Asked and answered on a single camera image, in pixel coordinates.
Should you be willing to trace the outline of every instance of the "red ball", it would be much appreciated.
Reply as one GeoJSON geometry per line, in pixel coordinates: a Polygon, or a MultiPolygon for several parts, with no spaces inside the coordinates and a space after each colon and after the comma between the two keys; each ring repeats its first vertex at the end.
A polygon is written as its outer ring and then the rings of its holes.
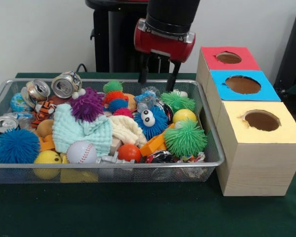
{"type": "Polygon", "coordinates": [[[140,161],[142,157],[139,148],[132,144],[125,144],[118,149],[118,158],[126,161],[134,159],[136,162],[140,161]]]}

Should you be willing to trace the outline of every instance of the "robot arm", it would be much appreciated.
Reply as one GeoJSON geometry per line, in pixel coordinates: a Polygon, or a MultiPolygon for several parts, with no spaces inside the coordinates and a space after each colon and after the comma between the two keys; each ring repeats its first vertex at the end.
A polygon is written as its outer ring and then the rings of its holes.
{"type": "Polygon", "coordinates": [[[139,82],[145,83],[149,58],[156,54],[168,58],[174,70],[168,79],[172,91],[181,63],[190,56],[195,33],[190,31],[200,0],[149,0],[146,19],[136,25],[134,44],[142,52],[143,64],[139,82]]]}

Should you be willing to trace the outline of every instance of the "green puffer ball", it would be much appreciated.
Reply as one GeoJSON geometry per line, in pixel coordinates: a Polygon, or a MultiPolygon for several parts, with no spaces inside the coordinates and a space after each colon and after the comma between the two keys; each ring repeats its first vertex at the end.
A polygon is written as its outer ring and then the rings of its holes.
{"type": "Polygon", "coordinates": [[[103,86],[104,93],[109,93],[111,91],[122,91],[123,92],[122,83],[120,83],[119,81],[116,81],[116,80],[111,80],[103,86]]]}
{"type": "Polygon", "coordinates": [[[179,129],[168,128],[164,134],[167,150],[176,157],[197,154],[207,145],[207,136],[197,122],[180,121],[179,129]]]}
{"type": "Polygon", "coordinates": [[[188,109],[191,111],[194,111],[195,109],[194,99],[181,97],[175,92],[163,93],[161,95],[161,100],[172,108],[173,113],[181,109],[188,109]]]}

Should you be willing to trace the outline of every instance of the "yellow box top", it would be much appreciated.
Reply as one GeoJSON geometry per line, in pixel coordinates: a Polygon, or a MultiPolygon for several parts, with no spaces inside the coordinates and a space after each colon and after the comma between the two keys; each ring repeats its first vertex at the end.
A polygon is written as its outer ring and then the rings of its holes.
{"type": "Polygon", "coordinates": [[[296,144],[296,122],[283,102],[223,101],[223,105],[238,143],[296,144]]]}

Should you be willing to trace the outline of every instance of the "blue box top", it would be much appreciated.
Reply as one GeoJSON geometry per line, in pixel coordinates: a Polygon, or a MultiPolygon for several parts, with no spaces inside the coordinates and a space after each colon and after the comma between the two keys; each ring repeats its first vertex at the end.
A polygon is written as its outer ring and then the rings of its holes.
{"type": "Polygon", "coordinates": [[[262,71],[211,71],[222,100],[281,101],[262,71]]]}

